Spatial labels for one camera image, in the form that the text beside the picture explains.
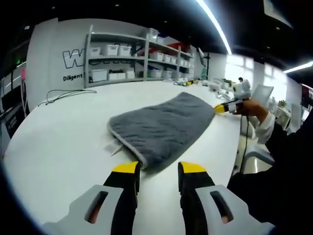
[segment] black sleeve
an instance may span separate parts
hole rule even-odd
[[[292,153],[296,152],[300,147],[311,147],[311,144],[313,145],[313,143],[310,144],[312,135],[313,112],[310,112],[301,128],[290,135],[287,135],[286,131],[279,124],[275,123],[274,130],[266,143],[266,147],[271,156],[278,162],[284,158],[294,157]]]

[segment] floor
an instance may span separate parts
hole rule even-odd
[[[248,138],[247,141],[247,145],[251,145],[251,144],[257,144],[259,145],[261,148],[265,149],[267,151],[267,148],[264,144],[258,144],[257,143],[257,139],[250,139]],[[238,145],[238,153],[237,153],[237,157],[236,157],[236,161],[235,161],[235,167],[233,170],[233,174],[237,173],[240,171],[240,166],[241,166],[241,162],[243,159],[243,154],[245,151],[245,146],[246,146],[246,137],[245,136],[241,136],[239,138],[239,145]],[[257,159],[257,158],[250,158],[247,161],[246,164],[246,168],[244,171],[244,174],[249,174],[249,173],[257,173],[260,171],[265,171],[268,170],[270,168],[270,165]]]

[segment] white shelving unit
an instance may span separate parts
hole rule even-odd
[[[126,56],[97,56],[90,57],[90,43],[91,42],[117,42],[117,43],[127,43],[132,45],[131,55],[130,57]],[[144,50],[144,56],[135,57],[133,56],[136,53],[136,49],[138,46],[142,46],[142,50]],[[177,64],[172,64],[164,61],[153,60],[149,58],[149,49],[153,48],[155,50],[160,50],[164,53],[168,53],[171,55],[177,56]],[[148,64],[149,63],[157,63],[165,68],[176,68],[176,78],[178,78],[180,68],[190,69],[186,66],[181,66],[180,61],[184,58],[189,60],[192,58],[192,55],[189,53],[185,53],[181,51],[181,48],[175,49],[169,47],[167,45],[163,45],[157,42],[150,41],[149,38],[137,37],[126,34],[118,34],[118,33],[106,33],[106,32],[93,32],[93,26],[90,26],[89,33],[86,36],[85,41],[85,57],[84,57],[84,85],[85,88],[94,87],[94,86],[102,86],[107,84],[116,84],[123,82],[137,82],[137,81],[156,81],[163,80],[163,78],[148,78]],[[89,79],[89,61],[97,61],[97,60],[129,60],[131,61],[131,65],[134,67],[136,62],[143,61],[144,62],[144,70],[143,70],[143,78],[135,78],[135,79],[122,79],[122,80],[114,80],[114,81],[99,81],[92,82],[92,79]]]

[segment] black cable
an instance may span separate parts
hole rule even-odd
[[[245,151],[244,151],[244,154],[243,154],[243,160],[241,162],[241,166],[240,166],[240,171],[243,167],[243,163],[244,163],[244,157],[246,155],[246,148],[247,148],[247,144],[248,144],[248,130],[249,130],[249,117],[246,116],[246,146],[245,146]]]
[[[66,92],[66,93],[63,93],[63,94],[59,95],[57,98],[55,98],[53,100],[48,100],[49,93],[50,92],[54,92],[54,91]],[[65,98],[65,97],[70,97],[70,96],[78,95],[78,94],[87,94],[87,93],[97,93],[97,92],[94,91],[94,90],[59,90],[59,89],[51,90],[46,95],[46,101],[41,102],[38,106],[40,106],[42,104],[46,104],[46,105],[47,104],[52,104],[55,101],[57,101],[59,99],[62,99],[62,98]]]

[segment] person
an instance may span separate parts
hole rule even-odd
[[[259,143],[266,144],[275,164],[256,174],[237,173],[227,188],[247,203],[249,213],[260,222],[270,222],[277,229],[304,223],[303,215],[310,214],[306,208],[311,204],[306,188],[311,185],[313,112],[290,135],[255,100],[244,101],[235,114],[258,118],[260,124],[255,133]]]

